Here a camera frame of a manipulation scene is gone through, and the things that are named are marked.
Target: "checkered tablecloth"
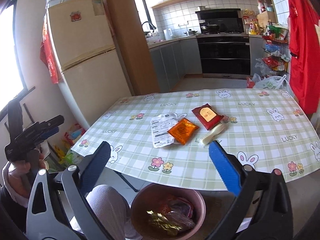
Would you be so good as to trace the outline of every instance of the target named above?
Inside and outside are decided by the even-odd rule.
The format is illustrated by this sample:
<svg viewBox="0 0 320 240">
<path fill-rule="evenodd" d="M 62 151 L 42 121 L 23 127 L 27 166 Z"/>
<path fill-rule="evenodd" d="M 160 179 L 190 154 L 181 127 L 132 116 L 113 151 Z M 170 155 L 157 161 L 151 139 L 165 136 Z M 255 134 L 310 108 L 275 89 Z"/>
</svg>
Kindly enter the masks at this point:
<svg viewBox="0 0 320 240">
<path fill-rule="evenodd" d="M 320 168 L 319 138 L 311 123 L 284 91 L 231 89 L 152 94 L 119 99 L 82 136 L 72 151 L 93 154 L 102 141 L 112 147 L 107 167 L 175 187 L 225 190 L 199 139 L 207 130 L 191 112 L 208 103 L 228 128 L 215 139 L 229 154 L 257 171 L 280 169 L 286 181 Z M 200 128 L 186 145 L 154 148 L 150 120 L 176 113 Z"/>
</svg>

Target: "orange snack packet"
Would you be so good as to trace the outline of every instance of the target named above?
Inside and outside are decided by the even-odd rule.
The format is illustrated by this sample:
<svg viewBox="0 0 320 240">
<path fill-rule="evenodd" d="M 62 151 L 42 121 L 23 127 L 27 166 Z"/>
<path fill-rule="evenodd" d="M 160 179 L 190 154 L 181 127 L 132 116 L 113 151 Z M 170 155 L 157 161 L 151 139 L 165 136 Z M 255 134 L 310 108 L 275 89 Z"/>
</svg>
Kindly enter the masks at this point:
<svg viewBox="0 0 320 240">
<path fill-rule="evenodd" d="M 193 124 L 188 119 L 181 119 L 174 127 L 172 127 L 168 133 L 170 133 L 176 140 L 185 145 L 186 142 L 190 139 L 191 135 L 199 126 Z"/>
</svg>

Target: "refrigerator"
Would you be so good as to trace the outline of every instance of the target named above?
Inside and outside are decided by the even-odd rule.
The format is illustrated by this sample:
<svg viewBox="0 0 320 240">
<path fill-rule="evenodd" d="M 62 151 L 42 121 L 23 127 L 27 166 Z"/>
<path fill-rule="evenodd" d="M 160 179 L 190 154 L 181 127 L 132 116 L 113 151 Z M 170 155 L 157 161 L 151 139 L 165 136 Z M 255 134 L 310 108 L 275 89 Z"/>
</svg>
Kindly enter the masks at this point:
<svg viewBox="0 0 320 240">
<path fill-rule="evenodd" d="M 131 96 L 102 0 L 69 0 L 47 9 L 58 86 L 86 130 L 119 98 Z"/>
</svg>

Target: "blue gripper pad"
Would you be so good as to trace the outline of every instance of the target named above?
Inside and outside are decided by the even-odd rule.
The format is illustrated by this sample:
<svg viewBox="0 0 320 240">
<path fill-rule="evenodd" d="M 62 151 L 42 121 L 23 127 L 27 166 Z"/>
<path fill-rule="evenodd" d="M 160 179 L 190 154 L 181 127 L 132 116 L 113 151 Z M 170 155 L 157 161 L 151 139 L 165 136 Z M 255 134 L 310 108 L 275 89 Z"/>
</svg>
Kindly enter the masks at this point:
<svg viewBox="0 0 320 240">
<path fill-rule="evenodd" d="M 219 172 L 227 190 L 238 196 L 241 191 L 240 175 L 227 158 L 227 153 L 217 141 L 209 145 L 209 156 Z"/>
<path fill-rule="evenodd" d="M 80 193 L 92 191 L 111 155 L 110 144 L 103 141 L 94 152 L 94 157 L 81 174 Z"/>
</svg>

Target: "window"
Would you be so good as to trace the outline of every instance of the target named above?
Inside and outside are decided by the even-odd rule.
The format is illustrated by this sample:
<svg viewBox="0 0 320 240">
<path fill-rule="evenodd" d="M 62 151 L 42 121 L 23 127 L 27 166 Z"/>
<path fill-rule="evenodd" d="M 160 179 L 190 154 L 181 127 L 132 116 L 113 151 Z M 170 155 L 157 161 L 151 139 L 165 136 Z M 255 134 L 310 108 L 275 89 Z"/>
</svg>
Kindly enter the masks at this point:
<svg viewBox="0 0 320 240">
<path fill-rule="evenodd" d="M 0 14 L 0 112 L 8 102 L 27 88 L 17 58 L 14 41 L 14 20 L 17 0 Z"/>
<path fill-rule="evenodd" d="M 137 10 L 139 13 L 139 18 L 140 18 L 141 24 L 146 21 L 152 23 L 152 19 L 150 17 L 150 11 L 152 13 L 152 17 L 154 18 L 153 12 L 152 12 L 152 9 L 150 9 L 150 11 L 149 11 L 147 4 L 146 4 L 146 0 L 134 0 L 134 1 L 136 3 L 136 7 L 137 7 Z M 142 28 L 143 28 L 143 31 L 145 31 L 145 32 L 152 30 L 152 27 L 146 23 L 142 26 Z"/>
</svg>

